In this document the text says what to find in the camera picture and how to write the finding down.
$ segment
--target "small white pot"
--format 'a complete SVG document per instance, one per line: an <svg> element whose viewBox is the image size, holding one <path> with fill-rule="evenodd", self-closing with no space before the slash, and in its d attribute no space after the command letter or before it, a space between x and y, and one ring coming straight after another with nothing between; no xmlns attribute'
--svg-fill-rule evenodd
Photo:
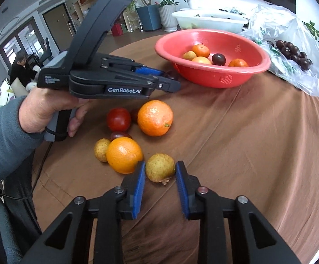
<svg viewBox="0 0 319 264"><path fill-rule="evenodd" d="M189 8L191 9L199 9L201 6L200 0L188 0Z"/></svg>
<svg viewBox="0 0 319 264"><path fill-rule="evenodd" d="M175 5L166 5L158 8L161 16L162 25L165 31L176 31L178 28L178 21L172 17L172 13L176 12Z"/></svg>

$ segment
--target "gray sleeve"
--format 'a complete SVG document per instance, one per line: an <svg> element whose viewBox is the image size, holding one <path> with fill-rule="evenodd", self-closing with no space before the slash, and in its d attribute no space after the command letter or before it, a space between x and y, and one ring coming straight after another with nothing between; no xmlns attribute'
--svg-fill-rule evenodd
<svg viewBox="0 0 319 264"><path fill-rule="evenodd" d="M27 134L20 127L18 110L24 98L0 108L0 180L16 170L44 139L43 134Z"/></svg>

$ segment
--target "red colander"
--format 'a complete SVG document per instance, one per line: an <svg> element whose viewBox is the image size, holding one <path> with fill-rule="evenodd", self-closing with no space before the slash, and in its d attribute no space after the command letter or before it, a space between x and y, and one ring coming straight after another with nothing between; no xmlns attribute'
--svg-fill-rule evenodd
<svg viewBox="0 0 319 264"><path fill-rule="evenodd" d="M211 61L214 54L223 54L227 61L225 66L206 65L183 59L183 54L197 44L203 44L210 49L208 59ZM159 56L172 62L174 68L187 80L214 88L241 85L252 75L266 71L271 65L270 57L259 45L245 37L221 30L177 31L160 38L155 50ZM249 67L228 67L236 58L245 60Z"/></svg>

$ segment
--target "round table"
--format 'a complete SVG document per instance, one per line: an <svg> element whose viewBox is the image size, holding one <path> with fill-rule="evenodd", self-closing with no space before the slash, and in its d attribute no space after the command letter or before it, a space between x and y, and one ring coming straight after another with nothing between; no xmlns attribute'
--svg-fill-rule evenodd
<svg viewBox="0 0 319 264"><path fill-rule="evenodd" d="M154 51L159 38L112 54L171 69ZM136 125L129 130L145 160L166 153L183 160L189 174L220 196L246 195L301 262L309 263L319 248L319 99L268 72L231 89L205 88L184 79L181 84L177 93L151 96L173 109L173 126L166 135L148 137ZM111 108L131 110L144 102L95 101L78 134L54 144L34 192L42 229L75 196L98 197L120 185L124 176L98 162L93 147L110 136L106 114ZM36 152L35 171L46 147ZM175 180L166 186L146 180L140 215L123 221L124 259L127 264L194 264L198 236L199 222L182 215Z"/></svg>

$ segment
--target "silver bolt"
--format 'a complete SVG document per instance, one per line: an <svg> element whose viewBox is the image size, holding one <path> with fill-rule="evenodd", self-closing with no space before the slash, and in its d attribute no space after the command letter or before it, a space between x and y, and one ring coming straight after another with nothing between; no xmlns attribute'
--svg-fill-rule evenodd
<svg viewBox="0 0 319 264"><path fill-rule="evenodd" d="M74 203L75 204L82 204L83 202L85 201L85 198L83 196L77 196L75 199L74 199Z"/></svg>
<svg viewBox="0 0 319 264"><path fill-rule="evenodd" d="M116 187L114 188L114 192L115 192L116 194L121 194L122 192L124 192L124 188L121 187L120 185L118 185L118 186L116 186Z"/></svg>
<svg viewBox="0 0 319 264"><path fill-rule="evenodd" d="M208 193L208 188L206 188L206 187L199 187L199 188L198 188L198 192L199 192L200 194L204 195L204 194Z"/></svg>
<svg viewBox="0 0 319 264"><path fill-rule="evenodd" d="M246 204L248 202L248 199L246 196L241 195L237 198L238 202L240 202L241 204Z"/></svg>

